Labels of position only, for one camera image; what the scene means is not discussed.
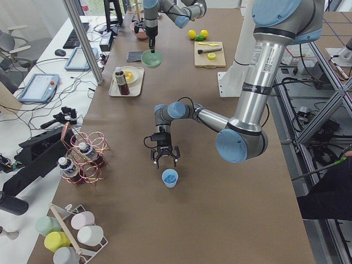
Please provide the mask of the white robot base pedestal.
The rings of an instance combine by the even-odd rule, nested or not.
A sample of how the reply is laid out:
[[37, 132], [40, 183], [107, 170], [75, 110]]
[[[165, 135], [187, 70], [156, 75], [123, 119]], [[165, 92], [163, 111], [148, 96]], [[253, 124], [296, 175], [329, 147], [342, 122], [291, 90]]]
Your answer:
[[253, 31], [255, 23], [252, 18], [253, 0], [247, 1], [244, 8], [244, 21], [236, 47], [234, 62], [226, 72], [218, 72], [218, 88], [221, 97], [239, 97], [243, 82], [251, 61], [255, 45]]

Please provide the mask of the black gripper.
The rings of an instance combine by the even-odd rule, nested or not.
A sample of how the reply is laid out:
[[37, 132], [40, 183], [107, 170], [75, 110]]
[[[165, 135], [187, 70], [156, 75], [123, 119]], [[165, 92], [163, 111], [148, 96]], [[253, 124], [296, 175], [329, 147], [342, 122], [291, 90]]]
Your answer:
[[151, 160], [159, 169], [159, 159], [164, 156], [173, 158], [174, 167], [180, 158], [180, 151], [178, 146], [172, 146], [172, 138], [170, 133], [154, 133], [151, 135], [151, 141], [156, 142], [157, 146], [151, 149]]
[[149, 49], [151, 53], [155, 53], [155, 43], [156, 36], [158, 34], [158, 22], [157, 20], [148, 20], [141, 19], [137, 20], [134, 25], [134, 31], [137, 34], [140, 29], [143, 29], [146, 32], [146, 35], [149, 38]]

